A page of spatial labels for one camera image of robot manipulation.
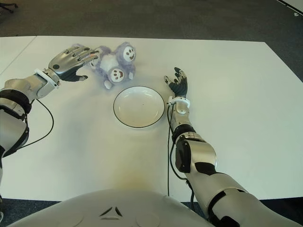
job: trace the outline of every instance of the robot forearm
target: robot forearm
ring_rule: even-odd
[[[175,71],[178,78],[175,83],[164,78],[170,88],[180,88],[180,78],[186,78],[180,69]],[[195,132],[189,121],[186,93],[180,95],[180,89],[172,90],[176,98],[169,100],[173,106],[169,115],[172,140],[176,143],[176,167],[185,173],[208,220],[217,227],[301,226],[268,209],[229,175],[216,172],[215,150]]]
[[[59,87],[59,80],[80,81],[87,76],[78,76],[76,71],[86,63],[98,58],[88,47],[73,46],[54,57],[48,69],[35,70],[25,79],[10,79],[0,90],[0,180],[1,159],[14,153],[28,139],[27,114],[31,103]]]

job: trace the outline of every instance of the silver robot hand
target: silver robot hand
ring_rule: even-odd
[[[96,51],[93,51],[86,46],[73,46],[54,57],[50,61],[48,69],[45,70],[44,73],[52,77],[55,82],[58,80],[56,76],[65,81],[86,80],[88,78],[87,76],[78,76],[76,75],[76,71],[86,63],[97,59],[98,57],[93,55],[94,53],[96,53]]]

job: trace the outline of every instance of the wire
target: wire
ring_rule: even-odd
[[[44,108],[49,112],[49,114],[50,114],[50,116],[51,116],[51,118],[52,118],[52,127],[51,127],[51,129],[49,130],[49,132],[48,132],[45,136],[41,137],[40,139],[38,139],[38,140],[36,140],[36,141],[34,141],[34,142],[31,142],[31,143],[29,143],[29,144],[26,144],[26,145],[24,145],[24,146],[22,146],[22,147],[20,147],[20,148],[18,148],[18,149],[25,148],[25,147],[27,147],[27,146],[29,146],[29,145],[32,145],[32,144],[34,144],[34,143],[36,143],[36,142],[38,142],[38,141],[44,139],[44,138],[47,137],[47,136],[51,133],[51,131],[53,130],[54,119],[53,119],[53,115],[52,115],[51,111],[50,111],[50,110],[49,110],[41,101],[39,101],[39,99],[37,99],[37,101],[38,101],[42,106],[44,106]]]
[[[173,110],[174,110],[174,105],[172,105],[172,111],[171,111],[171,115],[170,115],[170,118],[169,118],[169,107],[167,108],[167,120],[169,122],[169,137],[170,137],[170,131],[171,133],[173,133],[173,130],[172,130],[172,126],[171,126],[171,120],[172,120],[172,114],[173,114]],[[169,153],[169,138],[168,137],[168,141],[167,141],[167,152]],[[174,172],[174,174],[176,175],[177,178],[179,178],[180,180],[184,180],[186,181],[186,184],[189,186],[190,190],[191,190],[191,196],[190,196],[190,208],[196,212],[196,209],[195,209],[195,206],[194,206],[194,196],[195,196],[195,193],[194,193],[194,190],[189,182],[189,180],[187,178],[184,178],[184,177],[181,177],[177,174],[177,172],[175,171],[175,168],[172,164],[172,152],[174,150],[174,147],[175,147],[175,143],[173,142],[172,146],[171,146],[171,150],[170,150],[170,153],[169,153],[169,163],[170,163],[170,167],[172,169],[172,171]],[[167,192],[168,192],[168,196],[169,196],[169,163],[167,163]]]
[[[170,105],[167,107],[167,119],[169,121],[169,107]],[[169,196],[169,138],[170,138],[170,130],[171,130],[171,126],[169,124],[169,137],[167,140],[167,195]]]
[[[171,150],[169,151],[170,131],[171,131],[171,133],[173,133],[172,126],[171,126],[171,120],[172,120],[172,114],[173,114],[174,105],[175,104],[172,105],[172,111],[171,111],[170,118],[169,118],[169,108],[170,108],[170,106],[168,106],[168,108],[167,108],[167,120],[168,120],[168,123],[169,123],[169,137],[168,137],[168,141],[167,141],[167,153],[168,153],[168,163],[167,163],[167,194],[168,194],[168,196],[169,196],[169,165],[170,165],[172,171],[174,172],[174,174],[176,175],[177,178],[179,178],[180,180],[187,180],[186,178],[180,177],[177,174],[177,172],[175,171],[175,168],[174,168],[174,166],[172,164],[172,152],[174,150],[175,143],[172,144]]]

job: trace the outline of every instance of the plush toy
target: plush toy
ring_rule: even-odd
[[[98,51],[95,54],[98,58],[91,61],[90,66],[104,78],[103,83],[107,89],[134,78],[136,51],[129,43],[122,43],[113,52],[106,46],[100,46],[95,51]]]

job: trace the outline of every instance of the white table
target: white table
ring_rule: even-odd
[[[0,37],[0,75],[35,37]]]
[[[259,199],[303,196],[303,85],[265,43],[38,36],[5,70],[0,85],[43,69],[74,43],[115,49],[123,41],[137,49],[134,81],[105,91],[100,78],[82,68],[79,74],[88,80],[62,82],[43,98],[54,130],[3,160],[3,197],[62,201],[108,188],[166,194],[166,116],[151,127],[132,129],[115,118],[112,105],[121,90],[135,85],[154,88],[166,100],[171,92],[162,78],[173,75],[175,66],[188,76],[190,119],[216,150],[217,171]],[[47,133],[50,124],[35,102],[29,141]],[[179,201],[190,198],[187,185],[172,172],[170,190]]]

